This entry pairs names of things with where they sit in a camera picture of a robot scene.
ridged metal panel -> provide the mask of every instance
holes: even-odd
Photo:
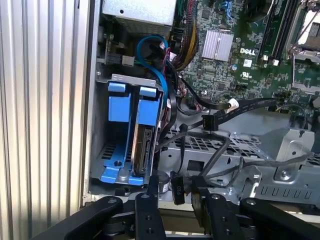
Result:
[[[0,1],[0,240],[79,209],[89,3]]]

dell logo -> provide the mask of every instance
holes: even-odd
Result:
[[[244,48],[240,48],[240,53],[241,54],[248,54],[248,55],[251,55],[251,56],[255,56],[256,55],[255,50],[244,49]]]

white connector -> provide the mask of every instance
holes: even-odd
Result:
[[[234,98],[231,98],[228,103],[231,105],[231,107],[226,111],[227,113],[230,113],[239,107],[239,102]]]

motherboard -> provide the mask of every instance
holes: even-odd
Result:
[[[320,92],[320,63],[303,57],[293,59],[288,48],[302,29],[308,28],[303,32],[305,42],[310,42],[312,50],[317,51],[320,21],[304,25],[304,20],[310,18],[309,8],[301,10],[300,2],[270,1],[267,16],[248,19],[244,0],[198,0],[199,49],[182,75],[206,100],[213,101],[225,91],[232,91],[240,99],[276,98],[277,106],[269,111],[298,104],[312,117],[319,110],[312,102]],[[305,42],[301,44],[303,47],[289,50],[303,53]],[[302,115],[298,109],[286,107],[279,112]]]

heatsink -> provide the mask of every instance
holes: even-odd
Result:
[[[227,62],[229,60],[233,39],[233,34],[208,30],[206,32],[201,57]]]

